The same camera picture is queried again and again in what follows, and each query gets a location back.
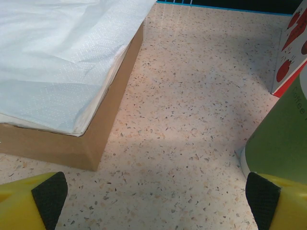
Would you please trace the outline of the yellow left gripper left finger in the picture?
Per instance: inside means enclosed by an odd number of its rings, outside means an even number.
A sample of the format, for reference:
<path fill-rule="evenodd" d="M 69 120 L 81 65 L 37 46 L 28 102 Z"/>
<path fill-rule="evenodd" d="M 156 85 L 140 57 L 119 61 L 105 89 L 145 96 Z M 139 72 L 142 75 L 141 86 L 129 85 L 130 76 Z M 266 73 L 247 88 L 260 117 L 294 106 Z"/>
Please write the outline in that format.
<path fill-rule="evenodd" d="M 68 185 L 63 172 L 48 172 L 0 185 L 2 230 L 54 230 Z"/>

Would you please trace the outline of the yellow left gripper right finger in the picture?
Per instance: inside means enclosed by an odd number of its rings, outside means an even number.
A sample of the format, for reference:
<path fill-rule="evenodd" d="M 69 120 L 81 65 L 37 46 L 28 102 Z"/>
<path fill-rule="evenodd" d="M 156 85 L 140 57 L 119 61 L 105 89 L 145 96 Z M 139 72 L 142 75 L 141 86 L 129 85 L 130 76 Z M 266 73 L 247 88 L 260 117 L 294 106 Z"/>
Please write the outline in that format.
<path fill-rule="evenodd" d="M 305 230 L 307 186 L 267 174 L 250 172 L 246 198 L 259 230 Z"/>

